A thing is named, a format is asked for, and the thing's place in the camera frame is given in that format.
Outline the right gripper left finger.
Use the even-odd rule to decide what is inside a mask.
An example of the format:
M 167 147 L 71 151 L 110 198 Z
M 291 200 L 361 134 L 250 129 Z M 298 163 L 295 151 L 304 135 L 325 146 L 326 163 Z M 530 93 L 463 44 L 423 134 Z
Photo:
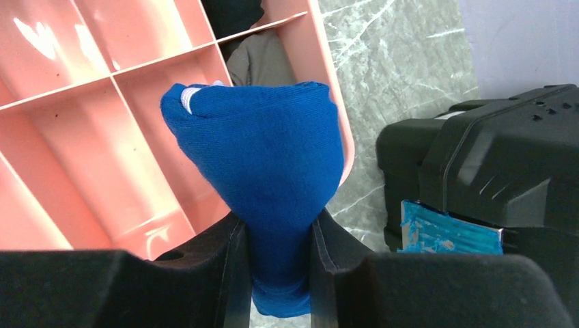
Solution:
M 2 327 L 247 327 L 250 303 L 246 226 L 232 214 L 154 261 L 1 253 Z

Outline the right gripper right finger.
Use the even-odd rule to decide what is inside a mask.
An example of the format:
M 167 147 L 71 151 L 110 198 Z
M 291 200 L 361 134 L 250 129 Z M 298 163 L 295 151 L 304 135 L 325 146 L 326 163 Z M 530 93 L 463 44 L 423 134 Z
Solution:
M 376 253 L 327 211 L 311 228 L 313 327 L 573 327 L 523 256 Z

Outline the pink divided organizer tray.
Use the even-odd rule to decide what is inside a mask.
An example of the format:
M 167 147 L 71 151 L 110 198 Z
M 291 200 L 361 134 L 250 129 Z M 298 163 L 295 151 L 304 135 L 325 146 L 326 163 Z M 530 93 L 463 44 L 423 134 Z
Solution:
M 354 141 L 317 1 L 263 1 L 218 36 L 202 1 L 1 2 L 1 249 L 153 260 L 229 211 L 160 113 L 175 83 L 231 84 L 229 41 L 274 30 L 299 81 L 329 85 Z

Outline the blue underwear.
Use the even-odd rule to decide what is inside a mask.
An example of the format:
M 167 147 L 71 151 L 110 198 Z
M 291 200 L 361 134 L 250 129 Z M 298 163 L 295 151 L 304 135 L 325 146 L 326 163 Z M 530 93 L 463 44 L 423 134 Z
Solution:
M 177 83 L 160 111 L 183 153 L 247 226 L 257 311 L 308 314 L 310 229 L 345 163 L 329 87 Z

